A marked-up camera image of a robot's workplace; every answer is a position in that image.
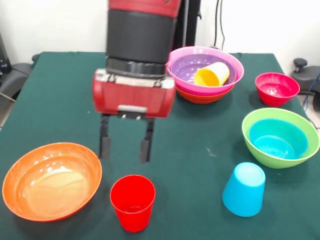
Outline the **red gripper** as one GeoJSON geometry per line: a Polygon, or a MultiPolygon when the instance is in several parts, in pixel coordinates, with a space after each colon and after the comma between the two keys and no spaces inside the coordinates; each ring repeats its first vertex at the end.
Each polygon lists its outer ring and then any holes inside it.
{"type": "Polygon", "coordinates": [[[150,161],[154,118],[166,118],[173,106],[176,86],[172,78],[159,81],[155,79],[130,78],[117,76],[115,82],[108,81],[111,75],[95,74],[92,82],[93,102],[101,113],[99,130],[99,158],[107,161],[110,157],[111,138],[108,127],[110,115],[122,112],[139,114],[146,119],[146,132],[140,145],[140,162],[150,161]]]}

